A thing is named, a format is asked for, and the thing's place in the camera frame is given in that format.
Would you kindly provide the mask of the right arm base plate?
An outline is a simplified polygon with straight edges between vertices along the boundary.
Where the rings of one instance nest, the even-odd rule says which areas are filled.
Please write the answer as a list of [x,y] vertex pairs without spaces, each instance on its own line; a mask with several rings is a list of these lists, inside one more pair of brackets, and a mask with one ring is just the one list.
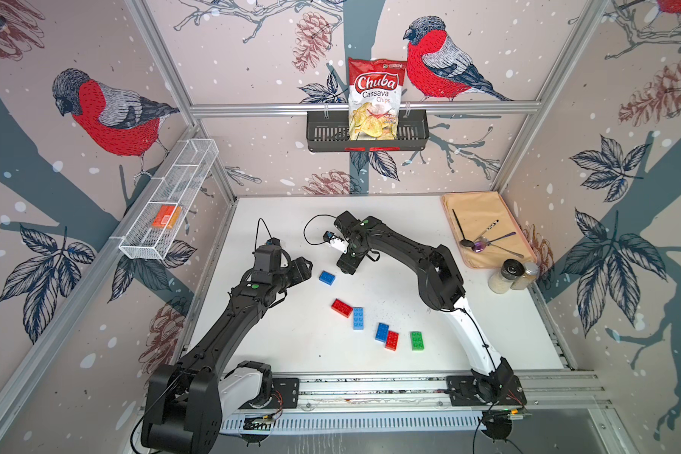
[[446,376],[446,394],[453,407],[527,404],[527,397],[517,376],[512,376],[504,389],[471,375]]

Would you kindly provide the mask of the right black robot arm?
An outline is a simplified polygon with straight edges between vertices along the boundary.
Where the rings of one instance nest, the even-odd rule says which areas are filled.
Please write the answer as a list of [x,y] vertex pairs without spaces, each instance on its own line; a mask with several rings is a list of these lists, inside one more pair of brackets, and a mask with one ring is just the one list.
[[498,403],[506,397],[514,370],[490,344],[473,315],[463,276],[450,249],[422,244],[395,232],[380,219],[357,219],[348,211],[336,217],[334,225],[338,234],[327,231],[323,241],[342,253],[338,268],[345,274],[354,274],[363,259],[377,261],[383,253],[408,267],[416,275],[421,301],[446,314],[454,326],[470,363],[476,396],[485,404]]

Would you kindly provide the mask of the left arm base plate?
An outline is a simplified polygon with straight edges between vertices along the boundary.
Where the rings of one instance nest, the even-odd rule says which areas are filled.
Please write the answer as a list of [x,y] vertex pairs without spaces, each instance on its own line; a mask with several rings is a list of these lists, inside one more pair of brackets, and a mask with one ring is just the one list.
[[280,410],[296,409],[300,395],[299,378],[274,378],[270,398],[260,404],[249,404],[249,409]]

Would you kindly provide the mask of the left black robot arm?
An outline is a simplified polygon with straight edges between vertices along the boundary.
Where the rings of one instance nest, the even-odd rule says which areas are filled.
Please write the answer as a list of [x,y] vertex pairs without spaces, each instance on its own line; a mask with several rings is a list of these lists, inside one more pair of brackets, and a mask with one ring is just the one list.
[[224,418],[246,403],[272,398],[272,368],[243,361],[226,369],[245,336],[288,289],[310,280],[312,263],[291,258],[278,239],[257,247],[253,268],[229,292],[224,312],[202,339],[174,364],[149,378],[147,407],[137,427],[143,448],[165,453],[208,453]]

